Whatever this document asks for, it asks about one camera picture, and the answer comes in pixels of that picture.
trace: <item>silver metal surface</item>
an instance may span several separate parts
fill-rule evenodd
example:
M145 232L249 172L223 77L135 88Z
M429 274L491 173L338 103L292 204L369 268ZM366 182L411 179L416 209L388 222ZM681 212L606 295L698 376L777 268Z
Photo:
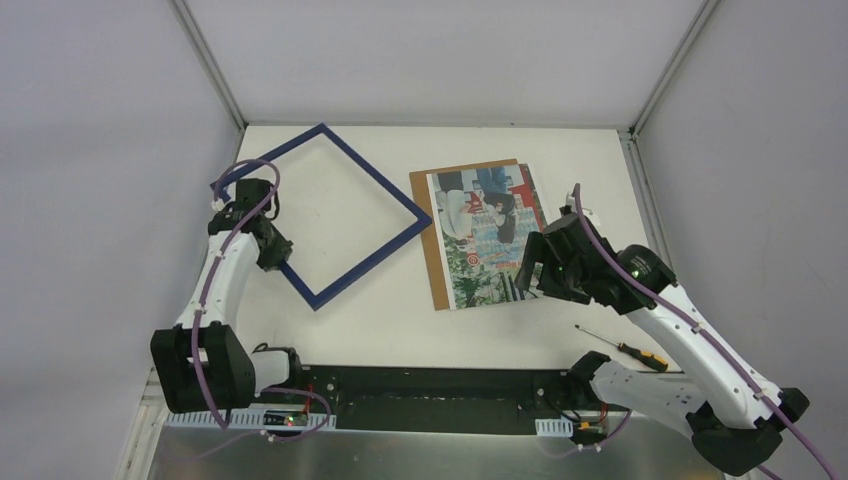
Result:
M657 208L651 182L642 163L642 156L639 154L639 145L627 132L619 131L618 135L627 163L627 170L630 173L630 183L633 184L633 191L636 193L636 203L642 216L642 224L645 226L645 233L648 235L648 246L660 256L669 268L674 270L671 253L665 241L662 218Z
M227 113L229 113L236 128L240 132L243 132L247 128L247 122L241 113L238 103L236 103L235 96L233 96L223 72L221 72L221 67L218 66L218 62L209 49L209 44L206 43L206 39L203 37L203 32L200 30L197 20L195 20L194 15L191 13L191 8L189 8L186 0L168 0L168 3L171 4L174 15L176 15L177 20L180 22L180 26L183 27L183 31L185 31L186 37L188 37L194 53L197 55L197 59L209 76L209 81L212 82L212 86L227 109Z
M559 460L541 449L555 454L574 448L565 438L350 431L319 433L285 445L250 435L196 461L179 460L239 434L243 432L166 428L149 479L723 478L688 439L644 417L634 417L600 453L587 448Z
M662 75L660 75L660 79L654 86L654 90L648 97L648 101L645 102L645 106L642 107L642 111L639 112L639 116L636 117L636 122L633 124L632 131L637 137L642 133L642 129L645 128L645 123L647 123L648 119L651 117L651 114L654 112L654 108L656 108L657 103L659 103L668 88L668 85L671 83L671 80L674 78L675 74L677 74L677 71L680 69L683 61L687 56L689 56L689 52L692 51L692 46L695 44L695 40L698 39L698 36L704 30L704 26L709 21L719 3L721 3L721 0L704 0L701 4L701 7L698 9L698 13L695 14L695 18L692 20L692 23L689 24L689 28L686 29L686 33L683 34L683 39L674 50L671 60L669 60Z

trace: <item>printed photo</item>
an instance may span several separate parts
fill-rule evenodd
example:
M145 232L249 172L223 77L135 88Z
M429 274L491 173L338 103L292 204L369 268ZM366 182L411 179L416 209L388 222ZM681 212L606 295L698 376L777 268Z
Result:
M451 310L535 298L513 281L528 234L545 226L528 166L435 173L427 180Z

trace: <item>brown cardboard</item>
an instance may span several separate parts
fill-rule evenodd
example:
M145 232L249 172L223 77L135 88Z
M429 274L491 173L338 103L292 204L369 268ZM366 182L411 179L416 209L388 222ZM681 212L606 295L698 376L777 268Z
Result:
M427 184L427 174L455 172L457 170L469 170L474 168L503 167L505 165L518 165L518 160L498 160L495 162L474 163L469 165L456 165L452 167L435 168L420 172L410 172L409 182L412 184L412 200L416 205L423 208L427 215L433 217L433 206L430 203L430 186ZM439 254L439 240L436 235L435 222L421 232L421 245L424 247L424 262L427 264L427 276L430 277L430 291L433 292L433 307L436 310L450 308L448 301L448 289L445 284L445 271L442 266L442 258Z

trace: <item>metal plate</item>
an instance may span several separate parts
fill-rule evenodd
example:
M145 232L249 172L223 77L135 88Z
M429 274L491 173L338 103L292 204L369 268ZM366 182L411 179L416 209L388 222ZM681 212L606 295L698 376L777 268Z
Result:
M564 438L456 435L401 432L318 434L287 445L271 445L256 435L193 462L168 456L201 454L243 432L168 428L149 478L169 480L231 478L292 480L378 479L720 479L723 476L679 434L635 417L601 453L587 450L564 460L546 457L574 444Z

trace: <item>screwdriver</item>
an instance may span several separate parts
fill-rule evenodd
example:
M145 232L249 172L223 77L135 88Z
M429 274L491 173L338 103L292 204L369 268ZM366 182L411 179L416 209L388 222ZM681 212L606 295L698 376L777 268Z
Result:
M659 355L654 355L651 352L646 352L644 350L639 350L638 348L633 348L633 347L631 347L630 345L627 345L624 342L621 342L621 343L613 342L612 340L610 340L608 338L604 338L604 337L598 335L595 332L590 332L589 330L582 328L580 325L575 325L574 328L576 328L577 330L580 330L581 332L586 332L586 333L588 333L589 335L591 335L595 338L599 338L599 339L609 343L610 345L615 345L615 347L618 348L619 352L624 352L627 355L635 358L636 360L639 360L640 362L642 362L642 365L645 365L646 367L650 368L651 370L656 370L657 372L660 372L660 373L664 373L666 370L668 370L668 362L665 361L665 359L660 357Z

